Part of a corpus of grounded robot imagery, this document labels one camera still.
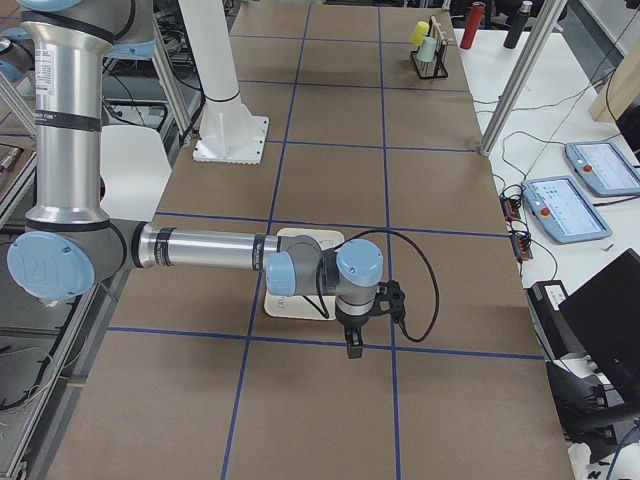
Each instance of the brown tabletop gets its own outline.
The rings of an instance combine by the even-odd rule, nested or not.
[[[430,13],[243,4],[231,39],[243,100],[270,117],[262,163],[182,152],[155,221],[394,228],[436,271],[432,336],[372,319],[347,360],[335,322],[267,316],[263,276],[134,271],[48,478],[573,478],[457,47],[446,80],[418,80],[409,59]],[[426,269],[371,239],[417,335]]]

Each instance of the silver tube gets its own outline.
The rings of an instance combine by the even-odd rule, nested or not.
[[[26,104],[18,90],[0,72],[0,96],[6,102],[13,114],[18,117],[31,136],[36,134],[36,124],[33,121],[33,112]]]
[[[99,190],[100,98],[102,58],[111,44],[55,25],[33,21],[22,25],[36,43],[36,72],[40,72],[38,200],[27,219],[59,224],[106,221],[109,216],[100,208]]]
[[[176,82],[176,79],[173,76],[169,58],[167,57],[167,51],[165,50],[164,42],[162,40],[162,33],[160,33],[160,28],[158,27],[158,22],[155,17],[153,17],[153,29],[156,42],[156,49],[153,54],[153,66],[156,69],[158,80],[160,81],[160,85],[162,86],[167,97],[167,101],[169,102],[171,113],[176,119],[178,129],[181,133],[189,134],[187,129],[189,128],[190,120],[187,112],[187,106],[180,93],[178,82]]]
[[[278,237],[274,235],[163,229],[147,224],[140,235],[138,259],[143,267],[192,265],[260,270],[277,251]]]
[[[562,9],[567,0],[553,0],[544,2],[536,25],[529,35],[518,62],[511,73],[511,77],[504,88],[496,110],[489,121],[489,125],[482,137],[482,143],[478,147],[480,155],[488,157],[509,119],[509,115],[520,96],[520,92],[529,78],[531,70],[536,64],[547,39],[553,30]]]

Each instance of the white table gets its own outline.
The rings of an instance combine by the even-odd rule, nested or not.
[[[455,33],[459,42],[463,31],[456,30]],[[478,31],[472,48],[461,50],[469,88],[475,100],[491,102],[498,99],[511,75],[527,35],[527,33],[523,34],[516,49],[508,50],[502,46],[506,32]],[[598,72],[596,78],[605,73],[605,71]],[[580,92],[588,85],[587,75],[573,56],[564,38],[561,34],[554,33],[549,38],[535,65],[516,108],[554,104]],[[577,98],[567,100],[551,108],[514,111],[490,155],[494,173],[504,178],[507,185],[519,184],[523,179],[522,174],[502,161],[503,139],[517,130],[523,130],[543,140],[549,140],[554,130],[572,109]],[[576,103],[562,127],[553,136],[553,140],[563,143],[601,140],[619,133],[614,124],[596,123],[591,119],[588,108],[595,98],[595,90],[589,88]],[[491,118],[491,113],[483,111],[493,110],[495,104],[476,103],[475,107],[478,112],[480,128],[484,131]],[[618,136],[612,141],[620,147],[632,163],[637,163],[633,152],[622,136]],[[575,177],[572,168],[564,158],[564,147],[547,145],[545,148],[543,143],[522,134],[514,135],[507,140],[504,150],[505,158],[527,172],[543,148],[544,152],[536,161],[527,178],[535,179],[556,175]],[[502,190],[503,186],[500,180],[496,180],[496,187],[498,191]],[[594,203],[617,199],[594,197],[586,187],[583,188],[583,191]],[[640,200],[599,208],[598,211],[612,228],[613,236],[603,240],[569,245],[554,243],[544,233],[537,221],[531,218],[531,215],[527,217],[532,238],[547,247],[557,258],[559,268],[556,278],[562,280],[569,294],[627,248],[640,251]],[[525,288],[537,281],[549,280],[554,271],[554,262],[548,253],[535,244],[532,246],[532,251],[534,259],[526,262],[522,271],[522,283]],[[637,451],[634,450],[636,447],[637,445],[633,445],[623,450],[623,454],[616,464],[614,478],[635,478],[640,474],[640,458],[633,454]],[[587,472],[592,469],[598,470],[596,466],[588,466],[587,468]],[[577,478],[586,478],[580,475],[578,469],[576,469],[576,475]]]

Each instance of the red cylinder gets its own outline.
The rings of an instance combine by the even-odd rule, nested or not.
[[[471,13],[467,20],[467,27],[464,29],[464,35],[462,36],[462,42],[460,43],[460,48],[464,48],[465,50],[469,50],[471,48],[473,39],[476,36],[478,27],[480,27],[480,22],[482,21],[483,16],[484,3],[473,2],[471,5]]]

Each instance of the black monitor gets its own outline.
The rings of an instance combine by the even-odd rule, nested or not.
[[[560,304],[560,312],[626,402],[640,400],[640,256],[627,250]]]

